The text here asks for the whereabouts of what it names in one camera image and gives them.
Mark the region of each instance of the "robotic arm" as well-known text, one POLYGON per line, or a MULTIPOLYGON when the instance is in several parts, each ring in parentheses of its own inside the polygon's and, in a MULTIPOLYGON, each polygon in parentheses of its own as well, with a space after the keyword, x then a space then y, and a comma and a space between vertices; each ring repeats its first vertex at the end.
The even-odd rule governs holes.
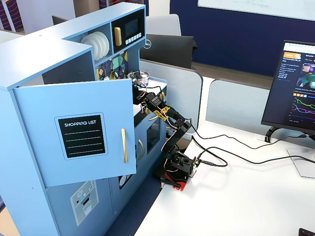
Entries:
POLYGON ((164 101, 153 92, 139 90, 138 83, 139 82, 136 80, 132 83, 133 103, 135 105, 141 104, 142 107, 148 108, 174 129, 174 134, 164 144, 161 150, 163 157, 166 159, 164 169, 165 176, 168 178, 165 181, 163 181, 163 179, 161 180, 162 182, 172 184, 178 189, 183 190, 189 177, 194 174, 195 158, 191 160, 189 157, 176 150, 175 144, 189 130, 191 124, 185 121, 186 119, 175 109, 167 106, 164 101))

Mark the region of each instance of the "black cable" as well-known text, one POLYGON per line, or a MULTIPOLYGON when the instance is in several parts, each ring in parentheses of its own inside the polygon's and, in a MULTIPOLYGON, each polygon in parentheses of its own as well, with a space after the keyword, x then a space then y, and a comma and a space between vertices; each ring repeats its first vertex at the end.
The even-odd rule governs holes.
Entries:
POLYGON ((223 158, 221 158, 221 157, 215 155, 213 152, 210 152, 209 150, 205 149, 200 143, 197 142, 197 140, 196 140, 193 136, 192 136, 192 139, 195 141, 195 143, 196 143, 198 146, 200 146, 200 147, 203 149, 204 152, 206 151, 206 152, 210 153, 211 155, 213 155, 214 157, 216 157, 217 159, 219 159, 219 160, 221 160, 221 161, 223 161, 223 162, 225 163, 225 165, 217 165, 217 164, 214 164, 214 163, 210 162, 210 163, 212 163, 211 166, 226 167, 226 166, 228 165, 227 161, 225 161, 223 158))
POLYGON ((147 88, 147 89, 155 89, 155 88, 159 88, 159 92, 162 92, 162 88, 161 88, 161 86, 155 86, 155 87, 144 87, 142 84, 141 84, 141 85, 137 84, 137 86, 139 86, 139 87, 141 87, 141 88, 143 88, 143 89, 145 89, 145 88, 147 88))
POLYGON ((224 149, 219 148, 219 147, 208 147, 208 148, 206 148, 205 150, 203 150, 203 151, 198 155, 197 160, 201 157, 201 155, 202 155, 204 152, 206 152, 206 151, 208 151, 209 149, 212 149, 212 148, 215 148, 215 149, 218 149, 218 150, 221 150, 221 151, 225 151, 225 152, 227 152, 227 153, 229 153, 229 154, 232 154, 232 155, 234 155, 234 156, 236 156, 236 157, 238 157, 238 158, 241 158, 241 159, 244 160, 244 161, 247 161, 247 162, 249 162, 249 163, 251 163, 251 164, 255 164, 255 165, 261 165, 261 164, 264 164, 264 163, 267 163, 267 162, 270 162, 270 161, 277 161, 277 160, 282 160, 282 159, 291 158, 291 157, 299 157, 299 158, 301 158, 301 159, 303 159, 303 160, 305 160, 305 161, 309 161, 309 162, 312 162, 312 163, 315 164, 315 161, 309 160, 309 159, 307 159, 307 158, 305 158, 305 157, 303 157, 303 156, 299 156, 299 155, 278 157, 278 158, 269 159, 269 160, 262 161, 262 162, 253 162, 253 161, 247 160, 247 159, 245 159, 245 158, 243 158, 243 157, 241 157, 241 156, 239 156, 239 155, 237 155, 237 154, 234 154, 234 153, 232 153, 232 152, 230 152, 230 151, 224 150, 224 149))
POLYGON ((241 143, 241 144, 243 144, 243 145, 245 145, 245 146, 247 146, 248 148, 253 149, 253 150, 256 150, 256 149, 259 149, 259 148, 262 148, 262 147, 265 147, 265 146, 269 146, 269 145, 276 144, 277 142, 283 141, 283 140, 285 140, 285 139, 287 139, 287 138, 295 138, 295 139, 297 139, 297 138, 306 138, 306 137, 308 137, 308 135, 306 135, 306 134, 302 134, 302 135, 300 135, 300 136, 287 136, 287 137, 285 137, 285 138, 283 138, 283 139, 278 139, 278 140, 276 140, 275 142, 273 142, 273 143, 271 143, 271 144, 264 144, 264 145, 261 145, 261 146, 259 146, 259 147, 250 147, 250 146, 248 146, 247 144, 242 143, 242 142, 239 141, 238 139, 236 139, 236 138, 234 138, 234 137, 227 136, 226 134, 221 134, 221 135, 218 135, 218 136, 215 136, 215 137, 210 137, 210 138, 203 138, 203 137, 198 133, 198 131, 195 129, 195 127, 193 126, 193 124, 192 124, 192 122, 191 122, 191 119, 190 119, 190 124, 191 124, 192 128, 194 129, 194 131, 196 132, 196 134, 197 134, 201 139, 204 139, 204 140, 207 140, 207 139, 216 139, 216 138, 219 138, 219 137, 223 137, 223 136, 224 136, 224 137, 227 137, 227 138, 229 138, 229 139, 234 139, 235 141, 237 141, 237 142, 239 142, 239 143, 241 143))
POLYGON ((155 87, 147 87, 148 89, 155 89, 159 88, 159 92, 162 92, 162 88, 160 86, 155 86, 155 87))

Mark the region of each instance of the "chalkboard label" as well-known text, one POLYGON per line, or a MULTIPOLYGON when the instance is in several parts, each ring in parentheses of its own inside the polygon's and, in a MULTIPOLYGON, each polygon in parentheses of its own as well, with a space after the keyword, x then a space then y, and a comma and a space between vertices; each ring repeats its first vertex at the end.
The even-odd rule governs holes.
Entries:
POLYGON ((105 154, 101 115, 58 119, 67 158, 105 154))

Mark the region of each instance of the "white plate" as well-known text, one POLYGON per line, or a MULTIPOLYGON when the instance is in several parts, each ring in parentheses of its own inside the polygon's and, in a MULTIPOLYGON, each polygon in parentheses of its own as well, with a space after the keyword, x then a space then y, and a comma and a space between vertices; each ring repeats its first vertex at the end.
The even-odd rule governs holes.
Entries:
POLYGON ((101 56, 101 43, 94 34, 91 33, 88 36, 88 40, 85 43, 91 42, 94 45, 94 60, 99 60, 101 56))
POLYGON ((84 37, 81 39, 81 43, 87 44, 87 45, 90 45, 90 46, 93 47, 93 55, 94 55, 94 58, 95 58, 95 44, 93 44, 92 42, 88 41, 89 38, 90 38, 90 35, 84 36, 84 37))
POLYGON ((90 35, 93 35, 93 37, 95 37, 95 39, 99 42, 100 44, 100 58, 102 58, 105 55, 105 44, 104 44, 104 40, 102 39, 101 36, 99 36, 97 33, 92 33, 90 35))
POLYGON ((94 33, 99 35, 103 39, 103 42, 104 42, 104 45, 105 45, 105 54, 104 54, 104 56, 106 56, 108 54, 108 52, 109 52, 109 41, 108 41, 108 38, 102 32, 96 31, 94 33))

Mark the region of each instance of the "computer monitor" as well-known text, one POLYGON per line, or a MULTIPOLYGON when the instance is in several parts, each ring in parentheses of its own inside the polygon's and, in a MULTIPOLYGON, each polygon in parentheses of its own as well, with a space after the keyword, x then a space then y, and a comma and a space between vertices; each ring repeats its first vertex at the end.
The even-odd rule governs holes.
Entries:
POLYGON ((146 45, 140 49, 140 58, 191 69, 192 36, 147 34, 146 45))
MULTIPOLYGON (((261 124, 315 134, 315 44, 285 41, 261 124)), ((288 148, 314 159, 314 150, 288 148)), ((301 176, 315 177, 315 165, 293 158, 301 176)))
POLYGON ((52 16, 52 17, 53 17, 54 25, 57 25, 57 24, 60 24, 60 23, 67 21, 66 19, 58 17, 58 16, 52 16))

